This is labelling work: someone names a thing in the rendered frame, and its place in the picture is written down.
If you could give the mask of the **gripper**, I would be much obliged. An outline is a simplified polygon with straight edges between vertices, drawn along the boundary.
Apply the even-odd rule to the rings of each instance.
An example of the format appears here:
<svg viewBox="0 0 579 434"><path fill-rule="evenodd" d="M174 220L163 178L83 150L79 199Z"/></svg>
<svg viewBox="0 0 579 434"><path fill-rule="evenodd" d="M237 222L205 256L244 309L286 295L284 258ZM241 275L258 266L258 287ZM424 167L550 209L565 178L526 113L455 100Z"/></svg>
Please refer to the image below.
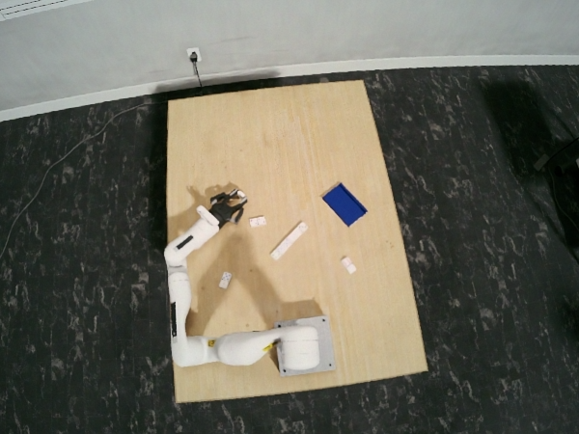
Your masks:
<svg viewBox="0 0 579 434"><path fill-rule="evenodd" d="M219 222L219 224L217 225L219 230L222 227L224 227L226 225L226 223L231 222L231 221L237 225L238 222L240 221L243 213L244 213L243 206L246 205L248 202L247 196L241 202L239 202L239 204L234 205L232 207L228 206L229 200L232 199L237 194L237 192L238 192L238 189L234 189L230 194L225 194L223 192L221 194L218 194L218 195L210 198L210 203L212 204L212 209L215 209L216 211L218 211L223 217L222 218L215 210L210 209L208 211ZM217 203L221 200L223 200L222 203ZM234 218L232 218L233 214L235 214L237 211L239 211L237 213L237 215Z"/></svg>

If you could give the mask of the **dark blue rectangular pad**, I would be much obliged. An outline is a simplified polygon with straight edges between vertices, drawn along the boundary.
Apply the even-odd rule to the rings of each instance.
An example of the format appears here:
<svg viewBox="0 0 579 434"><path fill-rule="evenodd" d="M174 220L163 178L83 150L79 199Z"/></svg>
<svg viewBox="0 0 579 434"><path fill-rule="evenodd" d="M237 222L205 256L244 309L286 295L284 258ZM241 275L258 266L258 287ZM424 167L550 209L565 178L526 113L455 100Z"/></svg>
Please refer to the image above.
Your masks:
<svg viewBox="0 0 579 434"><path fill-rule="evenodd" d="M324 195L322 199L348 227L368 212L342 183Z"/></svg>

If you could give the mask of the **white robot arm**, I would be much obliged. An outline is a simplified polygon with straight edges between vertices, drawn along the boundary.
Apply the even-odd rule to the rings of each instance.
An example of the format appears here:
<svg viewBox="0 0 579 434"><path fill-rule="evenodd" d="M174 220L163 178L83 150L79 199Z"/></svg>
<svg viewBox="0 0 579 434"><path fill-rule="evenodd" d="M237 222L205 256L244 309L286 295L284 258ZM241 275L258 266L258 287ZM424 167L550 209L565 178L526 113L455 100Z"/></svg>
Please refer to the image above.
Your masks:
<svg viewBox="0 0 579 434"><path fill-rule="evenodd" d="M198 206L197 211L202 217L185 234L173 240L164 251L169 276L171 350L174 362L178 366L195 366L222 360L226 365L248 366L282 339L284 367L301 370L317 366L318 334L317 328L312 325L230 333L218 338L186 337L185 318L191 304L186 256L219 231L218 221L204 207Z"/></svg>

